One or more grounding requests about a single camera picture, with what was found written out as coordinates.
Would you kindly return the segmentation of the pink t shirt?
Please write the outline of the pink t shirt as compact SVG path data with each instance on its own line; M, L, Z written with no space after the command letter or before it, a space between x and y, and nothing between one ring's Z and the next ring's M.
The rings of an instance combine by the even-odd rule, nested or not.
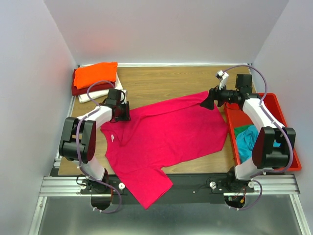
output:
M228 127L218 109L200 104L208 92L130 111L130 121L105 123L106 158L118 178L147 209L173 185L164 167L222 150Z

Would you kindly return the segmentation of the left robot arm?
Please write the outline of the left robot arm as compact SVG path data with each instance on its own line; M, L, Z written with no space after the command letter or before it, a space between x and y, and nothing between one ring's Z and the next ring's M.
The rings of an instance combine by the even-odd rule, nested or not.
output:
M95 182L100 188L117 191L109 184L107 170L95 157L96 130L107 122L112 124L129 120L131 118L127 91L109 89L107 98L101 103L96 103L93 110L79 117L65 119L59 155L75 162L90 183Z

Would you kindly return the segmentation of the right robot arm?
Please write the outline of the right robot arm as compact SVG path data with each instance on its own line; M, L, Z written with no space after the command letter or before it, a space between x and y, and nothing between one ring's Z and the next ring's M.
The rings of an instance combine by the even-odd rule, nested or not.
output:
M295 130L285 127L271 114L264 104L264 95L253 93L250 74L237 75L235 90L226 88L229 77L227 72L220 70L216 77L220 81L219 85L209 90L208 97L200 106L214 110L216 106L235 103L248 115L258 131L251 158L232 167L221 186L235 192L248 185L255 176L287 171L293 161Z

